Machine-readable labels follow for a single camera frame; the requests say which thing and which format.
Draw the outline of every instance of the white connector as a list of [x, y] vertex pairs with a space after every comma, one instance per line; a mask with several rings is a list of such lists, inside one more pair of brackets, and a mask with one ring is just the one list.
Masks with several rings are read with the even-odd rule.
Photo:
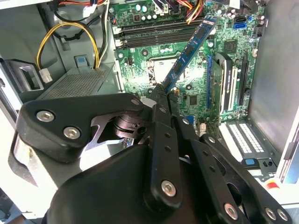
[[97, 4], [93, 4], [92, 6], [86, 6], [83, 9], [83, 17], [87, 18], [89, 17], [91, 14], [94, 13], [95, 9], [97, 8]]

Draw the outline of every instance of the cable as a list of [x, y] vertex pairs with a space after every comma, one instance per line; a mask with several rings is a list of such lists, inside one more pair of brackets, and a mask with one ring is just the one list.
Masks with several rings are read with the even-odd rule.
[[79, 6], [90, 6], [90, 2], [77, 2], [77, 1], [62, 1], [59, 5], [79, 5]]
[[57, 30], [58, 28], [60, 28], [62, 26], [65, 26], [65, 25], [79, 27], [79, 28], [81, 28], [82, 30], [84, 30], [88, 34], [88, 36], [89, 36], [89, 38], [90, 38], [90, 40], [91, 40], [91, 42], [93, 44], [93, 48], [94, 48], [94, 54], [95, 54], [94, 67], [97, 68], [100, 60], [99, 60], [99, 52], [98, 52], [97, 44], [96, 44], [96, 42], [94, 40], [93, 34], [91, 34], [90, 31], [88, 30], [88, 28], [84, 27], [82, 24], [79, 24], [79, 23], [70, 23], [70, 22], [63, 22], [61, 24], [57, 24], [52, 29], [50, 29], [48, 31], [48, 33], [46, 34], [46, 36], [43, 38], [43, 41], [42, 41], [42, 43], [41, 43], [41, 45], [40, 45], [40, 47], [38, 49], [38, 53], [37, 53], [37, 56], [36, 56], [36, 64], [37, 64], [38, 69], [40, 70], [42, 68], [41, 67], [41, 55], [42, 55], [43, 48], [44, 48], [47, 40], [50, 38], [50, 36], [53, 34], [53, 32], [55, 30]]
[[108, 48], [108, 27], [107, 27], [108, 21], [107, 21], [107, 19], [108, 19], [109, 3], [110, 3], [110, 0], [107, 0], [107, 3], [106, 3], [105, 8], [104, 8], [105, 16], [104, 16], [104, 19], [102, 18], [103, 45], [102, 45], [102, 48], [101, 48], [101, 51], [100, 51], [100, 59], [99, 59], [98, 67], [100, 66], [101, 60], [102, 60], [102, 58], [103, 58], [103, 56], [106, 53], [107, 48]]
[[190, 24], [191, 21], [195, 20], [196, 17], [200, 14], [201, 10], [203, 8], [203, 0], [199, 0], [196, 8], [192, 10], [188, 15], [188, 19], [186, 20], [188, 24]]
[[[93, 19], [91, 19], [88, 23], [86, 23], [86, 26], [89, 27], [91, 24], [93, 24], [94, 22], [96, 22], [97, 20], [100, 19], [100, 15], [95, 16]], [[72, 37], [64, 37], [64, 39], [66, 41], [74, 41], [74, 40], [79, 40], [80, 36], [84, 33], [84, 30], [80, 30], [78, 33], [76, 33], [74, 36]], [[61, 39], [62, 36], [59, 35], [57, 32], [54, 32], [53, 35], [55, 37], [57, 37], [58, 39]]]

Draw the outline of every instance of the chip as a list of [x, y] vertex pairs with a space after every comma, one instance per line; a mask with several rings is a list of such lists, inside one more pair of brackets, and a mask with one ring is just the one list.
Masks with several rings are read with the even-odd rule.
[[194, 50], [194, 47], [189, 45], [185, 51], [186, 56], [189, 56], [193, 50]]
[[198, 39], [201, 39], [206, 32], [206, 28], [201, 27], [199, 28], [198, 33], [195, 35]]
[[197, 95], [189, 97], [190, 105], [197, 105]]
[[140, 21], [140, 15], [134, 15], [134, 21], [139, 22]]
[[174, 73], [178, 73], [178, 71], [179, 71], [179, 69], [182, 67], [182, 63], [181, 62], [178, 62], [175, 66], [174, 66], [174, 68], [173, 68], [173, 71], [174, 71]]
[[237, 52], [237, 40], [230, 40], [224, 42], [224, 52], [227, 54], [234, 54]]

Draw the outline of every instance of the red wire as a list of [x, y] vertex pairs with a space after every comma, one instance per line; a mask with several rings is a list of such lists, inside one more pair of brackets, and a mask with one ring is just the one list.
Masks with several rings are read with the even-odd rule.
[[200, 14], [200, 12], [202, 11], [202, 8], [204, 7], [204, 1], [202, 1], [202, 4], [197, 12], [197, 14], [195, 15], [195, 17], [192, 18], [192, 21], [195, 20], [197, 18], [197, 16]]
[[90, 2], [77, 2], [77, 1], [62, 1], [59, 5], [80, 5], [80, 6], [90, 6]]

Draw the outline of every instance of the yellow wire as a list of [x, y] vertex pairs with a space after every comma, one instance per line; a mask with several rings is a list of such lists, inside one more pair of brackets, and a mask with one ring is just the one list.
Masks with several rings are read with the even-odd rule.
[[98, 52], [98, 48], [97, 48], [97, 44], [96, 42], [94, 41], [93, 39], [93, 36], [89, 33], [89, 31], [84, 27], [82, 26], [81, 24], [78, 24], [78, 23], [75, 23], [75, 22], [63, 22], [63, 23], [60, 23], [60, 24], [57, 24], [56, 26], [54, 26], [52, 29], [50, 29], [48, 31], [48, 33], [46, 34], [46, 36], [43, 38], [43, 41], [38, 49], [38, 52], [37, 52], [37, 56], [36, 56], [36, 64], [37, 64], [37, 67], [38, 69], [40, 70], [41, 69], [41, 65], [39, 64], [39, 57], [40, 57], [40, 54], [42, 52], [42, 49], [43, 47], [45, 46], [47, 40], [49, 39], [49, 37], [54, 33], [55, 30], [57, 30], [58, 28], [62, 27], [62, 26], [65, 26], [65, 25], [69, 25], [69, 26], [76, 26], [76, 27], [79, 27], [81, 28], [82, 30], [84, 30], [90, 40], [92, 41], [92, 44], [93, 44], [93, 48], [94, 48], [94, 54], [95, 54], [95, 61], [96, 61], [96, 64], [95, 64], [95, 67], [97, 68], [98, 65], [99, 65], [99, 61], [100, 61], [100, 58], [99, 58], [99, 52]]
[[197, 13], [197, 10], [199, 9], [199, 7], [201, 6], [202, 0], [199, 1], [198, 5], [196, 6], [196, 9], [194, 10], [194, 12], [192, 13], [192, 15], [186, 20], [188, 22], [188, 24], [190, 24], [192, 17]]

